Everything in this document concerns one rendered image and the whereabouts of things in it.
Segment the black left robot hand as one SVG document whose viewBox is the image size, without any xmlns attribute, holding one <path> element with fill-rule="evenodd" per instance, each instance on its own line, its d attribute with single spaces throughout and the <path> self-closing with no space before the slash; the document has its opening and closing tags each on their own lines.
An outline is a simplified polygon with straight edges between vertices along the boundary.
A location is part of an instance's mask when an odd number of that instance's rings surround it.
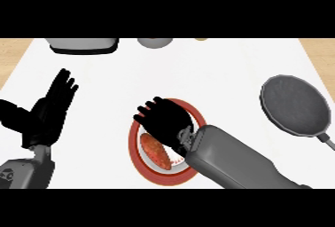
<svg viewBox="0 0 335 227">
<path fill-rule="evenodd" d="M 78 86 L 65 69 L 56 75 L 51 87 L 31 110 L 0 99 L 0 124 L 22 134 L 22 147 L 51 146 L 60 136 L 66 111 Z"/>
</svg>

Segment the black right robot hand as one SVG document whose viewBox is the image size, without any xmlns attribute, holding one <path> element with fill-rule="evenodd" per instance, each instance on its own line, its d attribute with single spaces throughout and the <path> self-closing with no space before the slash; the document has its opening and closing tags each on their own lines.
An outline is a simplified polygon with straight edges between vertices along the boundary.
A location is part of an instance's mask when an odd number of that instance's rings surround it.
<svg viewBox="0 0 335 227">
<path fill-rule="evenodd" d="M 135 114 L 133 119 L 141 124 L 146 132 L 158 142 L 168 146 L 181 157 L 186 157 L 187 150 L 178 141 L 178 133 L 187 127 L 193 131 L 187 111 L 169 99 L 161 97 L 146 101 L 144 105 L 147 108 L 137 107 L 140 114 Z"/>
</svg>

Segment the red bell pepper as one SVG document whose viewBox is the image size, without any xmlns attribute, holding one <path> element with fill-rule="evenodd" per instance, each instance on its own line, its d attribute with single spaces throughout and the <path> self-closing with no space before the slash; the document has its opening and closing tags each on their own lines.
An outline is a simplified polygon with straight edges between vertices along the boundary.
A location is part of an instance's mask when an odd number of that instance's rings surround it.
<svg viewBox="0 0 335 227">
<path fill-rule="evenodd" d="M 164 169 L 171 170 L 171 162 L 168 158 L 168 153 L 162 144 L 158 140 L 147 134 L 143 133 L 140 136 L 140 143 L 144 150 L 144 154 L 150 161 Z"/>
</svg>

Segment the red rimmed white plate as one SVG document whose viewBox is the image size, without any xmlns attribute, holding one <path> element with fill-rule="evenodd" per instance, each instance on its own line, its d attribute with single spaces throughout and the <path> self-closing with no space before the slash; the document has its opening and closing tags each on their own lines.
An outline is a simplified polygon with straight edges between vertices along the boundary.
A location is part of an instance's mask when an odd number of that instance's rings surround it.
<svg viewBox="0 0 335 227">
<path fill-rule="evenodd" d="M 196 176 L 196 170 L 186 164 L 184 159 L 175 155 L 171 161 L 171 170 L 162 169 L 149 159 L 140 143 L 144 128 L 134 121 L 128 134 L 128 151 L 134 168 L 141 177 L 153 184 L 175 186 L 184 184 Z"/>
</svg>

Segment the dark grey frying pan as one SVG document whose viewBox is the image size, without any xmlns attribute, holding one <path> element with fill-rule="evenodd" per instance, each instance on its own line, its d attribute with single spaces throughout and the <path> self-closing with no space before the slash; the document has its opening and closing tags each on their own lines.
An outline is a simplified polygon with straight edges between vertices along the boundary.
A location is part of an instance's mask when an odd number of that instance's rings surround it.
<svg viewBox="0 0 335 227">
<path fill-rule="evenodd" d="M 326 134 L 330 110 L 316 87 L 290 75 L 276 75 L 261 85 L 259 105 L 276 127 L 298 137 L 316 137 L 335 151 Z"/>
</svg>

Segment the grey round bowl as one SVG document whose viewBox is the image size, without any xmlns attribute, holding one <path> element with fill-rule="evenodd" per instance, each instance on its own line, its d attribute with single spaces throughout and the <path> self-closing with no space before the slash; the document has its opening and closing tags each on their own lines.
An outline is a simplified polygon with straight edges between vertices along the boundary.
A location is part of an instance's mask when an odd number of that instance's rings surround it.
<svg viewBox="0 0 335 227">
<path fill-rule="evenodd" d="M 171 38 L 138 38 L 137 41 L 138 41 L 138 44 L 143 45 L 143 47 L 149 49 L 159 49 L 171 43 L 172 39 Z"/>
</svg>

